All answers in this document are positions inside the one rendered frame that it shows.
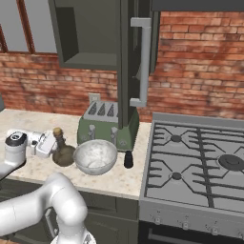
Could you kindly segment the black shaker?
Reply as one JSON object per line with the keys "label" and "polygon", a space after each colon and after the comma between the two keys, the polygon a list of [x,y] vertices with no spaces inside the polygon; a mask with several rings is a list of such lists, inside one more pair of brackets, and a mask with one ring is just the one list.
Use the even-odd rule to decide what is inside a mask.
{"label": "black shaker", "polygon": [[133,167],[133,157],[131,151],[126,151],[125,157],[124,157],[124,167],[126,169],[130,169]]}

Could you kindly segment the grey gas stove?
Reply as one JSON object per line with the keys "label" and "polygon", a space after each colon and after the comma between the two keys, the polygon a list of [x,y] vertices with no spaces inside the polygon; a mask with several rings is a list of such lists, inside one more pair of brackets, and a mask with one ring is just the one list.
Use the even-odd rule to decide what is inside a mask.
{"label": "grey gas stove", "polygon": [[[153,221],[157,216],[160,225]],[[155,112],[139,196],[138,244],[244,244],[239,232],[244,120]]]}

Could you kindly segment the dark green wall cabinet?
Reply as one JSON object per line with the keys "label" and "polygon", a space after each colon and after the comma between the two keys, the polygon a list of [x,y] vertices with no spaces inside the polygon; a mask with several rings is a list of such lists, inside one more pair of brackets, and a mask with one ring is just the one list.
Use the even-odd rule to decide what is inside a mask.
{"label": "dark green wall cabinet", "polygon": [[48,0],[62,68],[115,71],[118,0]]}

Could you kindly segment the green toaster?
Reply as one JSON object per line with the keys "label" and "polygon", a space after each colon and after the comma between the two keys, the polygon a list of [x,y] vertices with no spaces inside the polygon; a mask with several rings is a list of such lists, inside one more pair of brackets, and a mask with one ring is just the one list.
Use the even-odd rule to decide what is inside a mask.
{"label": "green toaster", "polygon": [[116,102],[92,101],[79,120],[77,144],[92,139],[112,142],[119,152],[132,151],[139,128],[139,115],[134,111],[129,125],[118,129]]}

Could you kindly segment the dark green base cabinet door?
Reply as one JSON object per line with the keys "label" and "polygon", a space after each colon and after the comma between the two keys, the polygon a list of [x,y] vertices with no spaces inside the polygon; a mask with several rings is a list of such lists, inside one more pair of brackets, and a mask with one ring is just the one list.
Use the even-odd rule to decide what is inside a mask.
{"label": "dark green base cabinet door", "polygon": [[89,213],[85,225],[97,244],[137,244],[136,220]]}

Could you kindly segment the white marbled mixing bowl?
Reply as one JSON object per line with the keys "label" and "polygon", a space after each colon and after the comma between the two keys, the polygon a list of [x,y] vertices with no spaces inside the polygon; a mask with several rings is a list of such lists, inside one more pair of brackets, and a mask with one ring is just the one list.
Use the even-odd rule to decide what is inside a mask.
{"label": "white marbled mixing bowl", "polygon": [[117,148],[106,140],[90,140],[75,149],[73,160],[81,172],[101,175],[114,166],[117,160]]}

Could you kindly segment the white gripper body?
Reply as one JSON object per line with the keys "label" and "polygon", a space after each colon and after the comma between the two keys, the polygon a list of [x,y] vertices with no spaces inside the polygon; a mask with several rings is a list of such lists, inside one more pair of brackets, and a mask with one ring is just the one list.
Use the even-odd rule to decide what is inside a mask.
{"label": "white gripper body", "polygon": [[36,155],[41,158],[48,158],[57,149],[56,139],[52,131],[44,132],[36,146]]}

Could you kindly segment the dark range hood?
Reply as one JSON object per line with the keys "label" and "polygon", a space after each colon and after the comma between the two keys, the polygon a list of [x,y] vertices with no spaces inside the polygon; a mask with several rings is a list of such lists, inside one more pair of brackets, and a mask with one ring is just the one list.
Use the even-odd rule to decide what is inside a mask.
{"label": "dark range hood", "polygon": [[152,0],[153,11],[244,11],[244,0]]}

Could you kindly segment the dark green drawer front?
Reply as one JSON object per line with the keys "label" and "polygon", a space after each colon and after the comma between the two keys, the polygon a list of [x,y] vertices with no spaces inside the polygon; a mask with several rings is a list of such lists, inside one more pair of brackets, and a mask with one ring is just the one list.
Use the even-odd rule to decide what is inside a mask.
{"label": "dark green drawer front", "polygon": [[129,220],[138,219],[138,201],[99,193],[80,193],[90,213]]}

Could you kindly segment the olive round bottle with cork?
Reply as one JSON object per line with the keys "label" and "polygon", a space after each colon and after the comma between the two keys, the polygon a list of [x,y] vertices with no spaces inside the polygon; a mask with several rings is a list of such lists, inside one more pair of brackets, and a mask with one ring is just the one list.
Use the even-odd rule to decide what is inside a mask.
{"label": "olive round bottle with cork", "polygon": [[75,147],[66,144],[61,128],[54,128],[52,133],[57,143],[57,149],[52,154],[52,161],[60,167],[70,166],[74,162]]}

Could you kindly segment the window with brown frame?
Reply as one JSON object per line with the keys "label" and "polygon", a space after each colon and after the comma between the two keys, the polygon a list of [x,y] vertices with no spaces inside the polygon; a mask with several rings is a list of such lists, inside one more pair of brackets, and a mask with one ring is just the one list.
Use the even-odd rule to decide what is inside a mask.
{"label": "window with brown frame", "polygon": [[49,0],[0,0],[0,51],[56,52]]}

